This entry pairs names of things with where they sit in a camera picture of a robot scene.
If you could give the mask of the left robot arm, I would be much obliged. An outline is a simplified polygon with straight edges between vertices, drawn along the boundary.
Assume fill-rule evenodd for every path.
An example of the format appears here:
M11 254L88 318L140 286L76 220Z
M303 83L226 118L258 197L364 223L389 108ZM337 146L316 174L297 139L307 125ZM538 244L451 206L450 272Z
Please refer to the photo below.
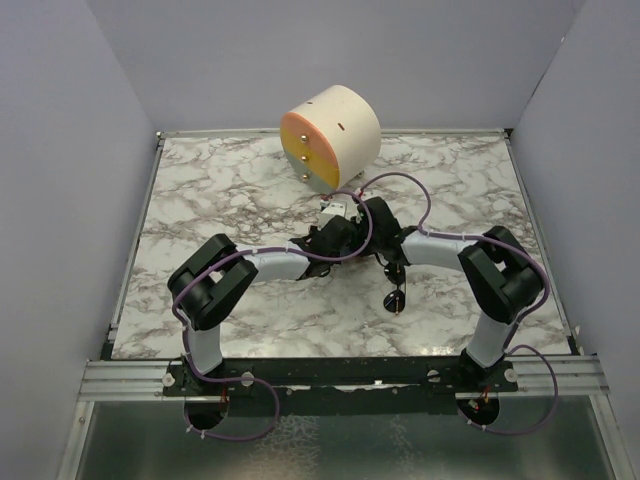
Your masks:
M169 278L172 313L182 323L186 382L206 395L220 385L220 325L254 283L319 277L364 252L373 221L334 216L281 246L240 246L216 234Z

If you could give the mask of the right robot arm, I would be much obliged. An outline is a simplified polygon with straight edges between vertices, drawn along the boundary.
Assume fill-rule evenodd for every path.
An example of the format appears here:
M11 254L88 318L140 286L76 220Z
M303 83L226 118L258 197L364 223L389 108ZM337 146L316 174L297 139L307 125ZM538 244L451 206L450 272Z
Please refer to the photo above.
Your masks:
M539 307L537 299L545 301L549 295L544 270L503 226L468 236L401 227L380 197L357 210L369 240L365 256L378 254L397 266L434 266L465 275L480 315L460 355L459 378L469 390L486 388L521 319Z

